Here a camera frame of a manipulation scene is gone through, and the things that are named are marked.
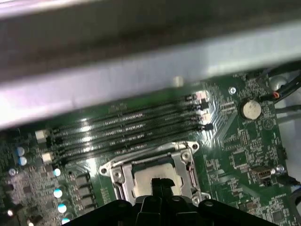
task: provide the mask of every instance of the connector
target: connector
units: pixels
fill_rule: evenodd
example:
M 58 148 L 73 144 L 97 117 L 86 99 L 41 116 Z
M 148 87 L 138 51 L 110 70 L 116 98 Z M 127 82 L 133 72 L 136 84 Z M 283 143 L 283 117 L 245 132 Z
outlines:
M 301 183 L 288 174 L 283 174 L 277 177 L 277 182 L 285 186 L 298 186 Z

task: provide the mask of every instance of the mounting screw hole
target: mounting screw hole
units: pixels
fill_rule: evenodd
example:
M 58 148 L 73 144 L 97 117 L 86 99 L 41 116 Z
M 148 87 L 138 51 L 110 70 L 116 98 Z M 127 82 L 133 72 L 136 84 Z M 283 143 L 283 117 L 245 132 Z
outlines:
M 212 206 L 213 206 L 213 203 L 212 203 L 212 202 L 209 202 L 209 201 L 206 201 L 204 204 L 205 204 L 206 206 L 209 206 L 209 207 L 212 207 Z

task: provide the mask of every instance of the chip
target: chip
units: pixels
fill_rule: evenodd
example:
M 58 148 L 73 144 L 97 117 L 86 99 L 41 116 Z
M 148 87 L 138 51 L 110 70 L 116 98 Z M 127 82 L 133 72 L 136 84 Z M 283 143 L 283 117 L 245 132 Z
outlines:
M 88 183 L 88 179 L 86 176 L 78 177 L 75 179 L 75 182 L 76 182 L 77 187 L 80 187 L 80 186 L 86 185 Z
M 90 189 L 88 187 L 82 187 L 79 189 L 78 193 L 80 196 L 86 196 L 90 194 Z
M 45 166 L 45 170 L 46 170 L 46 172 L 52 172 L 53 171 L 53 168 L 52 168 L 52 165 L 47 165 L 47 166 Z
M 81 202 L 81 204 L 83 206 L 88 206 L 88 205 L 93 204 L 93 200 L 92 200 L 91 197 L 87 197 L 87 198 L 81 199 L 80 202 Z
M 233 161 L 235 169 L 247 165 L 247 158 L 245 152 L 234 153 Z
M 256 208 L 257 205 L 256 205 L 254 202 L 248 202 L 248 203 L 246 204 L 246 207 L 247 207 L 248 210 L 251 210 L 251 209 Z
M 25 194 L 29 194 L 32 192 L 32 189 L 30 188 L 30 186 L 26 186 L 26 187 L 23 187 L 23 191 Z
M 285 218 L 284 213 L 283 213 L 282 210 L 279 210 L 277 212 L 272 213 L 272 216 L 273 216 L 273 221 L 275 223 L 279 222 L 279 221 L 282 221 Z
M 53 202 L 47 202 L 46 205 L 45 205 L 45 208 L 46 209 L 53 209 L 54 208 Z
M 93 210 L 95 210 L 95 207 L 91 206 L 91 207 L 85 209 L 85 213 L 89 213 L 89 212 L 91 212 Z
M 239 208 L 241 211 L 246 211 L 246 205 L 245 205 L 244 203 L 238 204 L 238 208 Z

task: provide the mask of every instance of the silver metal frame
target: silver metal frame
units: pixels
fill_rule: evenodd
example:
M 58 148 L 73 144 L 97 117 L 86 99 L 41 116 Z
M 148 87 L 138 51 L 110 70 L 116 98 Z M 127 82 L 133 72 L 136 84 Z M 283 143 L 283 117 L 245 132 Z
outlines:
M 208 194 L 201 193 L 198 184 L 193 160 L 193 154 L 198 149 L 199 144 L 197 142 L 180 141 L 168 143 L 155 149 L 146 149 L 118 156 L 101 166 L 99 172 L 103 176 L 111 177 L 115 195 L 118 199 L 124 199 L 135 204 L 136 197 L 133 194 L 135 182 L 132 176 L 133 166 L 169 157 L 173 160 L 177 175 L 183 181 L 183 185 L 180 188 L 181 195 L 191 198 L 192 203 L 198 205 L 204 199 L 204 196 L 210 197 Z
M 0 83 L 0 128 L 184 82 L 301 57 L 301 23 L 238 32 L 149 53 Z

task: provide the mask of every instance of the metal panel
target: metal panel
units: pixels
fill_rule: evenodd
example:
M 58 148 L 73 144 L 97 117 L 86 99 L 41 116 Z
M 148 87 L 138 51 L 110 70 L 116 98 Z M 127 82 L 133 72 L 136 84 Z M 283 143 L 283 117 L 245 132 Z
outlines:
M 301 56 L 301 24 L 286 23 L 0 84 L 0 127 Z

